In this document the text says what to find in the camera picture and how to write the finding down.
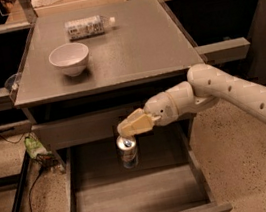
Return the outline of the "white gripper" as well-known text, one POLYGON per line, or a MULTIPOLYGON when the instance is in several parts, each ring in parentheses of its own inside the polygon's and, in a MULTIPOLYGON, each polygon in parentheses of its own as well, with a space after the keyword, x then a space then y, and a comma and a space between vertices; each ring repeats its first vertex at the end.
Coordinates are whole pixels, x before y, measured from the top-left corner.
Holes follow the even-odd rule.
POLYGON ((136 109, 119 123, 118 134, 124 138, 133 137, 152 130, 156 125, 167 126, 177 119, 178 111, 174 101, 167 92, 160 92, 148 99, 144 109, 136 109))

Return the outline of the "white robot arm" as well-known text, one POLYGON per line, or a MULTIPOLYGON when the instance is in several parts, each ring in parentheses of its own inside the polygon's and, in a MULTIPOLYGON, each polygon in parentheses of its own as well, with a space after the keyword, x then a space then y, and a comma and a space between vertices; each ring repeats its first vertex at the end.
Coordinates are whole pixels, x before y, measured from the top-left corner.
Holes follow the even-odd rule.
POLYGON ((266 124, 266 86, 199 63, 190 67, 185 81, 148 99, 141 109, 121 121, 118 134, 129 138, 154 126, 167 126, 186 113, 209 109, 220 99, 266 124))

